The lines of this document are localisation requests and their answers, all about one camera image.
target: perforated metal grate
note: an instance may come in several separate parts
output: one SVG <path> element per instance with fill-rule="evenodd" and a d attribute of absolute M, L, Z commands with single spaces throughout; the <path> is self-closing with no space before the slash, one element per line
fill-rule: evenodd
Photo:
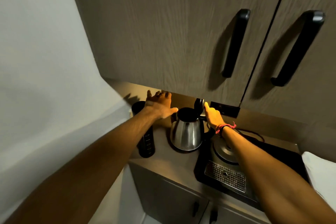
<path fill-rule="evenodd" d="M 245 192 L 245 175 L 208 161 L 204 174 L 241 192 Z"/>

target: hand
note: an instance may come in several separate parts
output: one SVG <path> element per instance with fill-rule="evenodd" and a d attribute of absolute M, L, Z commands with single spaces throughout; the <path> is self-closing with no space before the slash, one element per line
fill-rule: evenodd
<path fill-rule="evenodd" d="M 147 91 L 147 98 L 145 106 L 152 108 L 157 113 L 159 119 L 165 119 L 178 111 L 178 108 L 170 108 L 171 93 L 162 90 L 158 91 L 152 97 L 151 91 Z"/>
<path fill-rule="evenodd" d="M 220 124 L 226 124 L 218 110 L 210 108 L 207 102 L 205 102 L 204 107 L 207 121 L 213 129 L 216 129 L 216 127 Z"/>

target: stainless steel kettle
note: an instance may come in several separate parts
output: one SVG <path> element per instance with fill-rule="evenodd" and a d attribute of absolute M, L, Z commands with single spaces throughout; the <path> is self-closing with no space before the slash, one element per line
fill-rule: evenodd
<path fill-rule="evenodd" d="M 206 121 L 206 117 L 202 115 L 203 109 L 203 99 L 197 99 L 194 108 L 179 109 L 176 121 L 173 122 L 170 130 L 170 141 L 174 147 L 190 152 L 196 150 L 202 141 L 214 134 L 213 129 L 204 133 L 203 121 Z"/>

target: person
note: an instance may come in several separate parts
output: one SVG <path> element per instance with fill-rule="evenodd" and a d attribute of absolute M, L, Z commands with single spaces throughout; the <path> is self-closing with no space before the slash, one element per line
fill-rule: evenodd
<path fill-rule="evenodd" d="M 148 91 L 147 95 L 142 111 L 49 176 L 5 223 L 88 223 L 149 127 L 178 111 L 170 108 L 171 93 L 158 91 L 152 96 Z M 205 113 L 212 128 L 225 124 L 208 103 Z M 336 213 L 295 171 L 228 126 L 222 128 L 222 137 L 235 152 L 271 223 L 336 223 Z"/>

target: white towel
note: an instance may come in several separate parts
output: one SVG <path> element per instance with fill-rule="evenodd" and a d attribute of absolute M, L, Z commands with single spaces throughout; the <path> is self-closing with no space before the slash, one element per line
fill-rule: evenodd
<path fill-rule="evenodd" d="M 311 185 L 336 212 L 336 163 L 307 151 L 302 154 L 302 160 Z"/>

